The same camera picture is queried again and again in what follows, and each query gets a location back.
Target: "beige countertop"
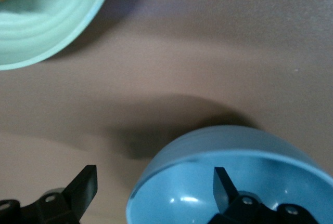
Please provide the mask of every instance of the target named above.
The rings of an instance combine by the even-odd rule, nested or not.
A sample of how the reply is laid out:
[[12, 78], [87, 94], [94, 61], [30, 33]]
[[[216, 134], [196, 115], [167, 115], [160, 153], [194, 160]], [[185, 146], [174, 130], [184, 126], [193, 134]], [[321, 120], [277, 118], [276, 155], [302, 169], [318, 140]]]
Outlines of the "beige countertop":
[[106, 0], [41, 63], [0, 72], [0, 199], [96, 164], [82, 223], [126, 223], [150, 159], [200, 126], [278, 135], [333, 175], [333, 0]]

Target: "mint green plate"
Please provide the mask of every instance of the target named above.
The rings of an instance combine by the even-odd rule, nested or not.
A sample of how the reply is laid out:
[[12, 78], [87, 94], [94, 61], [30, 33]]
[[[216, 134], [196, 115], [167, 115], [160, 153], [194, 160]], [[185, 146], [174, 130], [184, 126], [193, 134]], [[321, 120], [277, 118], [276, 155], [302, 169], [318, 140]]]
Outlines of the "mint green plate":
[[88, 26], [103, 2], [0, 2], [0, 70], [35, 64], [64, 49]]

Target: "table surface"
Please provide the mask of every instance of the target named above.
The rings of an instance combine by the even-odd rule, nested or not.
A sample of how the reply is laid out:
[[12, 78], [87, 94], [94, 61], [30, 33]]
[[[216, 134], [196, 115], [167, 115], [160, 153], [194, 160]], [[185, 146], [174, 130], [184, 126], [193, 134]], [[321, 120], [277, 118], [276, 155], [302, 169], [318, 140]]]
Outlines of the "table surface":
[[201, 126], [278, 135], [333, 174], [333, 0], [106, 0], [67, 48], [0, 73], [1, 199], [96, 164], [82, 223], [126, 223], [152, 157]]

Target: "metal bolt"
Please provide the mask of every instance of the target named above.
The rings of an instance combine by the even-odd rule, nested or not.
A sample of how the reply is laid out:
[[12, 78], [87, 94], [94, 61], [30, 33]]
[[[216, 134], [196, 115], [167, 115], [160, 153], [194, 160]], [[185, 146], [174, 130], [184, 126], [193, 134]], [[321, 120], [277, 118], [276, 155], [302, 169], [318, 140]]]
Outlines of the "metal bolt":
[[55, 195], [50, 195], [50, 196], [48, 196], [48, 197], [45, 199], [45, 202], [51, 202], [51, 201], [53, 201], [55, 198], [56, 198]]
[[286, 211], [291, 215], [298, 215], [297, 209], [294, 208], [293, 206], [286, 206]]
[[249, 197], [243, 197], [242, 201], [246, 205], [252, 205], [253, 204], [253, 200], [251, 198], [249, 198]]
[[5, 210], [5, 209], [7, 209], [7, 208], [9, 208], [9, 207], [10, 207], [10, 203], [2, 204], [2, 205], [0, 206], [0, 211], [1, 211], [1, 210]]

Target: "screw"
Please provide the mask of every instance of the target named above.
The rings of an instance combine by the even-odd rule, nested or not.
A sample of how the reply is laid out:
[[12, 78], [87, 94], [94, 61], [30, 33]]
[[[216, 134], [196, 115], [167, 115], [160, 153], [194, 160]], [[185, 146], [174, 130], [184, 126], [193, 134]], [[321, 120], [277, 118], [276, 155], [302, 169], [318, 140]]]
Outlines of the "screw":
[[45, 199], [45, 202], [51, 202], [55, 199], [56, 197], [54, 195], [50, 195]]
[[1, 210], [5, 210], [5, 209], [7, 209], [7, 208], [9, 208], [10, 207], [10, 203], [4, 203], [4, 204], [2, 204], [1, 206], [0, 206], [0, 211]]
[[253, 204], [253, 200], [251, 198], [249, 198], [249, 197], [243, 197], [242, 201], [246, 205], [252, 205]]
[[291, 215], [298, 215], [297, 209], [294, 208], [293, 206], [286, 206], [286, 211]]

